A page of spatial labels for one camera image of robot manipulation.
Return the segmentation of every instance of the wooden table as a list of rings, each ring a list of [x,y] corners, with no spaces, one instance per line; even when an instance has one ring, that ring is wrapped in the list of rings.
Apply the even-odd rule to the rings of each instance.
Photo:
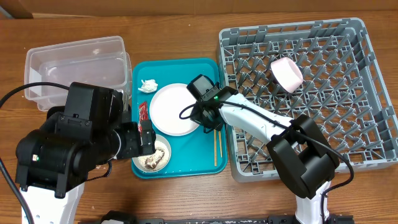
[[[0,96],[24,82],[25,57],[34,47],[111,35],[124,39],[132,65],[146,60],[216,58],[218,32],[223,28],[360,17],[389,90],[398,108],[398,12],[311,12],[230,14],[215,16],[102,17],[0,21]],[[16,173],[16,145],[45,121],[36,104],[23,92],[0,110],[0,156],[10,174]],[[94,170],[90,177],[100,175]],[[356,223],[397,223],[398,166],[357,173],[355,180],[330,194],[331,213],[354,215]],[[348,177],[339,174],[338,183]],[[279,180],[240,184],[230,166],[217,175],[177,179],[141,180],[130,161],[116,161],[112,174],[86,184],[76,221],[99,218],[109,210],[135,213],[141,218],[267,217],[294,214],[295,197]],[[20,223],[21,207],[0,177],[0,222]]]

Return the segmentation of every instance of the wire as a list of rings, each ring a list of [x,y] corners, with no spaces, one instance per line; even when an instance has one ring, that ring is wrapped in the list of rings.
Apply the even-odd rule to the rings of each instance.
[[[112,160],[108,161],[108,170],[106,171],[106,173],[104,175],[98,176],[98,177],[93,177],[91,179],[86,180],[86,182],[92,181],[92,180],[96,180],[99,178],[103,178],[103,177],[108,177],[112,172]]]
[[[261,118],[264,118],[266,121],[270,122],[271,124],[274,124],[274,125],[276,125],[276,126],[278,126],[278,127],[280,127],[280,128],[289,129],[289,127],[284,126],[283,124],[280,124],[280,123],[279,123],[278,121],[276,121],[276,120],[273,120],[273,119],[271,119],[271,118],[268,118],[267,116],[263,115],[262,113],[256,111],[256,110],[253,109],[253,108],[250,108],[250,107],[248,107],[248,106],[246,106],[246,105],[242,105],[242,104],[239,104],[239,103],[233,103],[233,102],[228,102],[228,101],[199,101],[199,102],[196,102],[196,103],[194,103],[194,104],[192,104],[192,105],[187,106],[186,108],[184,108],[184,109],[181,111],[179,117],[180,117],[180,119],[188,119],[188,118],[190,118],[190,116],[187,116],[187,117],[184,117],[184,118],[183,118],[183,117],[182,117],[182,114],[183,114],[186,110],[188,110],[189,108],[194,107],[195,105],[200,105],[200,106],[203,106],[203,105],[206,106],[206,105],[207,105],[207,106],[209,106],[209,105],[219,105],[219,104],[232,105],[232,106],[237,106],[237,107],[240,107],[240,108],[249,110],[250,112],[253,112],[254,114],[260,116]],[[328,189],[324,190],[324,191],[322,192],[322,194],[321,194],[321,217],[322,217],[322,223],[325,224],[325,223],[326,223],[326,221],[325,221],[325,211],[323,210],[323,205],[324,205],[324,203],[325,203],[325,197],[326,197],[327,193],[330,192],[330,191],[332,191],[332,190],[335,190],[335,189],[337,189],[337,188],[339,188],[339,187],[345,186],[345,185],[349,184],[351,181],[353,181],[353,179],[354,179],[354,169],[353,169],[353,166],[349,163],[349,161],[347,161],[347,159],[345,159],[345,158],[343,157],[343,155],[341,155],[339,152],[337,152],[336,150],[332,149],[331,147],[326,146],[325,144],[322,144],[322,143],[320,143],[319,141],[317,141],[317,140],[315,140],[315,139],[312,139],[312,138],[310,138],[310,137],[308,137],[308,136],[306,136],[306,135],[304,135],[304,134],[302,134],[302,133],[300,133],[300,132],[298,132],[298,131],[296,131],[295,134],[299,135],[300,137],[304,138],[304,139],[307,140],[307,141],[310,141],[310,142],[312,142],[312,143],[315,143],[315,144],[318,144],[319,146],[324,147],[325,149],[327,149],[328,151],[330,151],[331,153],[333,153],[334,155],[336,155],[340,160],[342,160],[342,161],[347,165],[347,167],[348,167],[348,169],[349,169],[349,177],[348,177],[348,179],[347,179],[346,181],[344,181],[344,182],[342,182],[342,183],[339,183],[339,184],[336,184],[336,185],[334,185],[334,186],[332,186],[332,187],[329,187]]]
[[[65,90],[69,90],[69,87],[65,86],[65,85],[61,85],[61,84],[57,84],[57,83],[50,83],[50,82],[37,82],[37,83],[30,83],[30,84],[25,84],[22,85],[12,91],[10,91],[9,93],[7,93],[1,100],[0,100],[0,108],[3,106],[3,104],[14,94],[16,94],[17,92],[24,90],[26,88],[29,87],[33,87],[33,86],[55,86],[55,87],[59,87],[59,88],[63,88]],[[3,174],[7,184],[10,186],[12,192],[14,193],[14,195],[17,197],[19,203],[22,206],[22,209],[24,209],[25,214],[26,214],[26,219],[28,221],[29,224],[34,224],[34,220],[33,220],[33,216],[32,213],[29,210],[29,207],[24,199],[24,197],[22,196],[22,194],[19,192],[17,186],[15,185],[14,181],[12,181],[11,176],[9,175],[6,166],[4,165],[4,163],[1,160],[0,157],[0,169],[1,169],[1,173]]]

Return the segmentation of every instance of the metal grid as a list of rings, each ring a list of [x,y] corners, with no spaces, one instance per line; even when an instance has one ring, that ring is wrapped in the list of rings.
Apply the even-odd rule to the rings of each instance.
[[[270,27],[243,27],[238,30],[239,37],[220,39],[225,83],[273,113],[293,118],[301,114],[310,116],[331,146],[354,165],[370,167],[380,162],[396,162],[397,118],[387,91],[377,90],[376,85],[384,87],[384,83],[370,42],[364,38],[366,29],[362,28],[361,38],[341,30],[340,24],[349,22],[337,21],[340,23],[335,26],[335,21],[312,22],[308,35],[315,29],[317,34],[307,38],[289,38],[300,32],[302,26],[281,24],[268,40],[266,31]],[[280,40],[278,35],[286,27],[290,27],[290,35]],[[266,32],[264,37],[256,41],[262,30]],[[291,94],[275,82],[270,67],[271,62],[282,57],[291,58],[303,73],[303,84]],[[264,175],[266,179],[277,176],[265,145],[243,130],[234,128],[233,132],[237,149],[232,149],[231,158],[236,158],[238,173],[243,172],[246,177],[268,174]],[[297,153],[305,147],[298,146]]]

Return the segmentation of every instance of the white arm segment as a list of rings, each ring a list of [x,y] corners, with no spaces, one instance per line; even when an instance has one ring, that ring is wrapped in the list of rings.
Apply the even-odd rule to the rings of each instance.
[[[301,224],[322,224],[321,218],[321,194],[330,186],[330,181],[324,183],[315,194],[314,198],[300,198],[296,196],[297,210],[296,219]],[[325,197],[323,211],[325,220],[329,217],[328,199]]]
[[[55,198],[53,190],[32,186],[26,192],[20,192],[30,208],[35,224],[73,224],[84,188],[85,183],[80,184],[68,191],[65,198]],[[22,224],[28,224],[23,209]]]
[[[240,93],[230,96],[227,101],[248,106],[262,113],[268,118],[278,121],[284,126],[289,127],[290,125],[292,125],[289,121],[293,118],[277,115],[270,111],[267,111],[264,108],[261,108],[250,102]],[[270,122],[266,121],[264,118],[261,118],[255,113],[250,112],[249,110],[239,108],[237,106],[223,104],[223,106],[220,108],[220,114],[223,117],[225,123],[245,130],[258,140],[262,141],[264,144],[267,144],[271,140],[271,137],[273,135],[280,134],[284,131],[283,128],[271,124]]]

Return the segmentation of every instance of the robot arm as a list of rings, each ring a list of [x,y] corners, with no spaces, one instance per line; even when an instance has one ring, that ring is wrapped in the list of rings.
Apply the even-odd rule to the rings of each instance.
[[[281,181],[296,195],[296,220],[302,224],[321,224],[321,194],[330,185],[340,162],[330,151],[296,134],[300,132],[330,147],[314,120],[303,114],[292,119],[271,113],[233,88],[220,89],[218,83],[213,84],[203,75],[187,88],[197,99],[191,120],[210,130],[220,130],[224,124],[236,126],[264,142]],[[284,128],[275,125],[275,121]],[[297,155],[294,147],[305,143],[308,147]],[[328,218],[325,203],[324,211]]]
[[[43,126],[19,142],[16,182],[35,223],[73,223],[89,171],[155,152],[151,121],[140,134],[125,105],[116,90],[72,83],[66,105],[49,110]]]

